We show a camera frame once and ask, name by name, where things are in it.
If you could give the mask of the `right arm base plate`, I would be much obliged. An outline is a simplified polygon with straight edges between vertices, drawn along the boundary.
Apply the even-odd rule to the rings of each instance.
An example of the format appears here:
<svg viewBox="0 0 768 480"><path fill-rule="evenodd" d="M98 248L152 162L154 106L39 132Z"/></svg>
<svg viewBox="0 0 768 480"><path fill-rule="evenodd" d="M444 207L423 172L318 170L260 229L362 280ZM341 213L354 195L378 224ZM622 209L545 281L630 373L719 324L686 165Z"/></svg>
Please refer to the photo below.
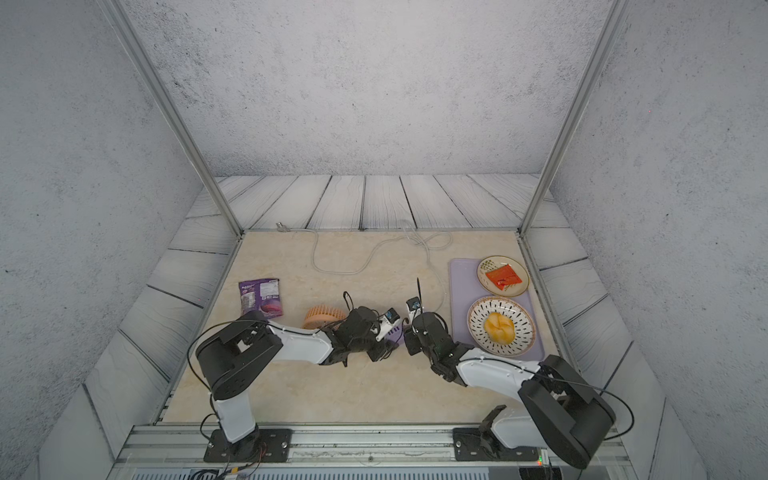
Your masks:
<svg viewBox="0 0 768 480"><path fill-rule="evenodd" d="M452 430L454 459L458 462L534 462L541 460L536 447L508 448L490 431L479 427L457 427Z"/></svg>

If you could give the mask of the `right aluminium frame post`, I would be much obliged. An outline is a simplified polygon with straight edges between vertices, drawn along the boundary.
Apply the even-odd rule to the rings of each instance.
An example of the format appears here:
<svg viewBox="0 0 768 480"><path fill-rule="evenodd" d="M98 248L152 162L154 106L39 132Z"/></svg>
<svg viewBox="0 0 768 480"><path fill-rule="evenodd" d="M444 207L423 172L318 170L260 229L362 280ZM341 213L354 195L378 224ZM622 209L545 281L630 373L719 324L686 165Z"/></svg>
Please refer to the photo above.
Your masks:
<svg viewBox="0 0 768 480"><path fill-rule="evenodd" d="M628 5L628 0L615 0L611 4L608 16L583 72L571 106L540 173L536 189L523 216L522 223L518 229L521 238L525 238L528 231L533 227L546 193L550 189L564 161L567 148L577 131L579 122L588 105L590 95L597 85L601 72L608 60L622 21L625 18Z"/></svg>

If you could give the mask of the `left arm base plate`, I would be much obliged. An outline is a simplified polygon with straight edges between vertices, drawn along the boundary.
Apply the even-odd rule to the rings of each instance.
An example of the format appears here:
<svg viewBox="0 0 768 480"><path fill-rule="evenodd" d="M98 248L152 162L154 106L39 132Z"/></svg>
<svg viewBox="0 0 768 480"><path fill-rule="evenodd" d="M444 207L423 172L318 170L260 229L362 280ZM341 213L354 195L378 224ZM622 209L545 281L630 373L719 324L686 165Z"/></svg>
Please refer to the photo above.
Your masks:
<svg viewBox="0 0 768 480"><path fill-rule="evenodd" d="M243 439L231 443L222 429L212 432L203 456L204 463L285 463L288 460L293 431L257 427Z"/></svg>

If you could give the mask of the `aluminium mounting rail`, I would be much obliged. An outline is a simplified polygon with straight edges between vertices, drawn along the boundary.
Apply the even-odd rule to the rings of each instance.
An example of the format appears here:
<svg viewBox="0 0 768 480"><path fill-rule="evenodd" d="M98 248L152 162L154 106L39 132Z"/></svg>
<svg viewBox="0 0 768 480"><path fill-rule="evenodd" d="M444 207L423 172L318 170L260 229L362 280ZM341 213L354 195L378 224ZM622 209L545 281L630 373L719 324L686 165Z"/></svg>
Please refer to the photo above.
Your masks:
<svg viewBox="0 0 768 480"><path fill-rule="evenodd" d="M211 426L136 427L111 479L645 479L620 440L604 443L585 469L548 449L483 460L450 424L288 424L289 439L254 460L206 463Z"/></svg>

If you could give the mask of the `purple snack packet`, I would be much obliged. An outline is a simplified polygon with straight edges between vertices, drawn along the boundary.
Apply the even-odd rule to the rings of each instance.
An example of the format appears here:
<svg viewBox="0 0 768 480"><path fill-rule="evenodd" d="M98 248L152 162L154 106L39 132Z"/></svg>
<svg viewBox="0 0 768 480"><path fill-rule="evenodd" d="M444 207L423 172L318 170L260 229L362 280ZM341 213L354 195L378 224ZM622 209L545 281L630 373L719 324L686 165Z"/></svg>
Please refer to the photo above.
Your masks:
<svg viewBox="0 0 768 480"><path fill-rule="evenodd" d="M241 281L238 287L242 314L260 312L267 319L278 318L283 315L277 278Z"/></svg>

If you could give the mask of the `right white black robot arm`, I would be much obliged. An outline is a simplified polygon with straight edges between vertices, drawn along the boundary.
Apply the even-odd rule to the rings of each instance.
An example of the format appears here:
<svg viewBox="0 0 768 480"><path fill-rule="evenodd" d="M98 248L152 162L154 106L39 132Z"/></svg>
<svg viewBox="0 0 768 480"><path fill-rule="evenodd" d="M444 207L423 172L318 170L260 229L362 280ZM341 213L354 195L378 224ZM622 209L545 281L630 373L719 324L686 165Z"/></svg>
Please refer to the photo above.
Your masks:
<svg viewBox="0 0 768 480"><path fill-rule="evenodd" d="M609 397L629 404L617 394L587 383L562 357L551 354L540 362L518 361L488 354L453 340L443 318L419 310L409 315L405 344L411 355L426 355L431 370L443 380L464 387L488 389L523 404L522 416L505 414L504 406L486 417L478 430L489 451L546 447L567 465L586 469L603 442L629 433L635 424L610 435L617 420Z"/></svg>

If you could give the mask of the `patterned white plate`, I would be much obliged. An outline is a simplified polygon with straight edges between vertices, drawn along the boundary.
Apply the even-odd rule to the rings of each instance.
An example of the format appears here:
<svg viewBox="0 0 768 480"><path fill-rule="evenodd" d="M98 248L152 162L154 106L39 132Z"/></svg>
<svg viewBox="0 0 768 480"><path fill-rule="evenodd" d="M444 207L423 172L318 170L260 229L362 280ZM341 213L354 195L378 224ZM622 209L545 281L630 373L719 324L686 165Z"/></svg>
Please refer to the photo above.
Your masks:
<svg viewBox="0 0 768 480"><path fill-rule="evenodd" d="M506 297L488 296L475 301L468 311L467 326L481 349L507 358L526 354L537 339L533 317Z"/></svg>

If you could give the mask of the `aluminium frame post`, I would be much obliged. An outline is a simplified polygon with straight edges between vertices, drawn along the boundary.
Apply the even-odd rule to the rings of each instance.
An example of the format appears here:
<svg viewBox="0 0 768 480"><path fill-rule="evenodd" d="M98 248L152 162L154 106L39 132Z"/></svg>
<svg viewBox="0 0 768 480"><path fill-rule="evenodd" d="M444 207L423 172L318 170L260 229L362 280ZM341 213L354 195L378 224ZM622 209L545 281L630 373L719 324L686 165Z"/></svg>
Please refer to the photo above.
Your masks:
<svg viewBox="0 0 768 480"><path fill-rule="evenodd" d="M98 5L112 26L137 73L150 91L171 132L182 147L186 158L201 180L205 190L211 196L215 207L224 217L233 234L238 239L242 238L245 229L237 220L229 206L229 202L218 186L218 182L214 179L200 149L149 58L121 2L117 0L99 0Z"/></svg>
<svg viewBox="0 0 768 480"><path fill-rule="evenodd" d="M522 223L518 229L521 238L525 238L528 231L533 227L546 193L550 189L564 161L567 148L577 131L579 122L588 105L590 95L597 85L601 72L608 60L622 21L625 18L628 5L628 0L615 0L611 4L608 16L583 72L571 106L540 173L536 189L523 216Z"/></svg>

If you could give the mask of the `left aluminium frame post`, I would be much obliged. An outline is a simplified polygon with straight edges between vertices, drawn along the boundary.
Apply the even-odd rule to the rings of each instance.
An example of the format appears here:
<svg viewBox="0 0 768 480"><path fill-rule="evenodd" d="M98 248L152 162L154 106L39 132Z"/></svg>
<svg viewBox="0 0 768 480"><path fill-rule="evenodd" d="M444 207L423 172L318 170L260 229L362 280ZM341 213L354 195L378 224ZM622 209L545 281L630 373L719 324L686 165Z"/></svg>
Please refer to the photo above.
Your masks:
<svg viewBox="0 0 768 480"><path fill-rule="evenodd" d="M150 91L171 132L182 147L186 158L201 180L205 190L211 196L215 207L224 217L233 234L238 239L242 238L245 229L237 220L229 206L229 202L218 186L218 182L214 179L200 149L149 58L121 2L117 0L99 0L98 5L112 26L137 73Z"/></svg>

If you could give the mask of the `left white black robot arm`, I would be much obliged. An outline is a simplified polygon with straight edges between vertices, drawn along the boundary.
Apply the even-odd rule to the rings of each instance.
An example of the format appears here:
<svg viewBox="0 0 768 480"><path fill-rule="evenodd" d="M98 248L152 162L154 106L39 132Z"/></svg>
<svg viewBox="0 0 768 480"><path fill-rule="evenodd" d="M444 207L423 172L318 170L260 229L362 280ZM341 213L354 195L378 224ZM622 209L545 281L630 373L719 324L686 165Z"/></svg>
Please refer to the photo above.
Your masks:
<svg viewBox="0 0 768 480"><path fill-rule="evenodd" d="M247 390L271 362L346 365L351 354L360 352L377 362L397 348L388 335L401 324L393 309L379 313L360 306L314 330L287 327L256 311L208 328L187 355L197 359L190 371L208 390L219 424L209 445L234 450L258 438Z"/></svg>

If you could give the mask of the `yellow food piece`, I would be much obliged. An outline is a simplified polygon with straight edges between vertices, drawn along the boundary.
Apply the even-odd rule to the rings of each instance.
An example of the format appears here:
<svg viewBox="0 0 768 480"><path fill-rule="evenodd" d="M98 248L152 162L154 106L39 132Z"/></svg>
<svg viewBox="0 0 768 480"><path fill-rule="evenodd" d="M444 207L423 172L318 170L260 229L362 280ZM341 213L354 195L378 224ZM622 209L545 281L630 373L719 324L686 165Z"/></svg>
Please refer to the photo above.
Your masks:
<svg viewBox="0 0 768 480"><path fill-rule="evenodd" d="M513 320L499 312L490 313L483 328L489 339L499 345L509 345L516 338Z"/></svg>

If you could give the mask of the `purple power strip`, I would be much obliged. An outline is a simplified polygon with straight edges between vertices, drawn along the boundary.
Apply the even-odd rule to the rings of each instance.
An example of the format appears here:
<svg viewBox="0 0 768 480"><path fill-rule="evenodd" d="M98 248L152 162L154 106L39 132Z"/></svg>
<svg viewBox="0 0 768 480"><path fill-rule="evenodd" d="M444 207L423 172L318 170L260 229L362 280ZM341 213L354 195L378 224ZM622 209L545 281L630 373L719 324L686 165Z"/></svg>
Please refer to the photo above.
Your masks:
<svg viewBox="0 0 768 480"><path fill-rule="evenodd" d="M403 321L399 320L398 323L394 325L393 328L387 333L387 335L385 336L385 339L395 342L397 344L401 344L403 342L403 336L404 336Z"/></svg>

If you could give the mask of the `red snack packet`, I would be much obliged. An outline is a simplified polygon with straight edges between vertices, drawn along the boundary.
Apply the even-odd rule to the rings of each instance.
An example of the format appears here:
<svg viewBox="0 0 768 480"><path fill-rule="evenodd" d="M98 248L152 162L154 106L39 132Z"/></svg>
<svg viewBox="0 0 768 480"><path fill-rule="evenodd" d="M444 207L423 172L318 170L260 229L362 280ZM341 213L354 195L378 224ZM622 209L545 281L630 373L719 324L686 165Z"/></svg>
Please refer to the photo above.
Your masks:
<svg viewBox="0 0 768 480"><path fill-rule="evenodd" d="M499 290L505 291L523 283L521 277L509 264L502 265L485 273L486 278Z"/></svg>

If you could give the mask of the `orange desk fan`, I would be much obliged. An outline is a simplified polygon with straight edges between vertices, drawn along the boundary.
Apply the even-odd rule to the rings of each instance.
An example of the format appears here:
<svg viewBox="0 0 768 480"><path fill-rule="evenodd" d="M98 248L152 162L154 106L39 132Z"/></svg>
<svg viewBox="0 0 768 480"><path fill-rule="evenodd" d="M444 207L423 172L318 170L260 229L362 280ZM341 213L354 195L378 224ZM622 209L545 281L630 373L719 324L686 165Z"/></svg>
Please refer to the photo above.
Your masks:
<svg viewBox="0 0 768 480"><path fill-rule="evenodd" d="M328 305L311 307L304 318L302 328L306 330L337 329L347 318L347 313Z"/></svg>

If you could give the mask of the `beige plate with red packet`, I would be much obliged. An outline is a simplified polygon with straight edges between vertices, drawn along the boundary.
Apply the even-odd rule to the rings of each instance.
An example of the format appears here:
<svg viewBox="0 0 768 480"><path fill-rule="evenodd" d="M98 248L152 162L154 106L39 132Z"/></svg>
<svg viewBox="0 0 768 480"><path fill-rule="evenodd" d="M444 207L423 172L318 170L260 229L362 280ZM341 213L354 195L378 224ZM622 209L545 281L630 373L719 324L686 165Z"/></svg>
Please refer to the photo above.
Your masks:
<svg viewBox="0 0 768 480"><path fill-rule="evenodd" d="M530 275L526 267L506 256L482 259L477 267L477 277L488 292L508 298L522 295L530 286Z"/></svg>

